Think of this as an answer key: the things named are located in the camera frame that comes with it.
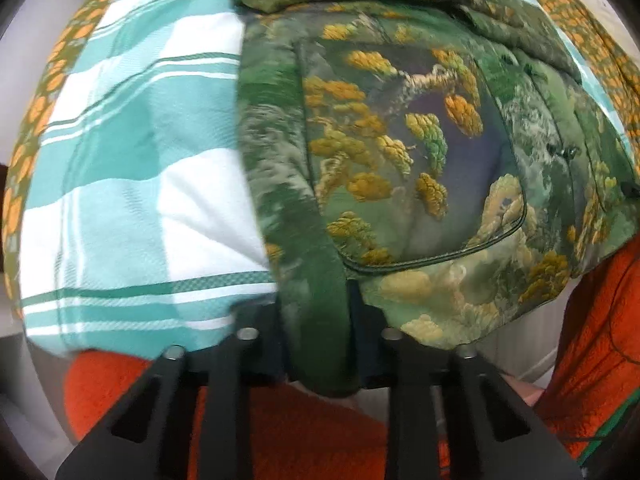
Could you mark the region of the orange fleece trousers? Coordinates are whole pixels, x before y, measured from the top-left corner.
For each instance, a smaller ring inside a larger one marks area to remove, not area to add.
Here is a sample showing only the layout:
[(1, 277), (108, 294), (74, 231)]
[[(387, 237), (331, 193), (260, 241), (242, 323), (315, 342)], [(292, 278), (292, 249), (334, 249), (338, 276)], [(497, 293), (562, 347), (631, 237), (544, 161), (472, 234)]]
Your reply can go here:
[[(250, 479), (388, 479), (388, 401), (387, 420), (379, 422), (291, 386), (286, 376), (293, 359), (282, 320), (281, 328), (283, 378), (250, 389)], [(73, 360), (64, 396), (78, 443), (157, 358), (85, 351)], [(638, 242), (631, 240), (598, 264), (570, 294), (547, 388), (500, 375), (580, 470), (614, 467), (634, 478), (639, 467)], [(452, 479), (445, 443), (439, 456), (439, 479)], [(185, 479), (201, 479), (200, 457), (198, 448), (191, 448)]]

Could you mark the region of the green landscape print jacket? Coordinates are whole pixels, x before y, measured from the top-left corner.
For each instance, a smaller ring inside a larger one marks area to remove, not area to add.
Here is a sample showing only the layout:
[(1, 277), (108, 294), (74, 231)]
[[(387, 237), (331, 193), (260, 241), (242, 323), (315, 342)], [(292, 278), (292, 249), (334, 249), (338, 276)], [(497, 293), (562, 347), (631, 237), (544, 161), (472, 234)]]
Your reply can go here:
[(639, 231), (639, 169), (528, 0), (233, 0), (240, 153), (295, 377), (361, 386), (347, 285), (476, 341)]

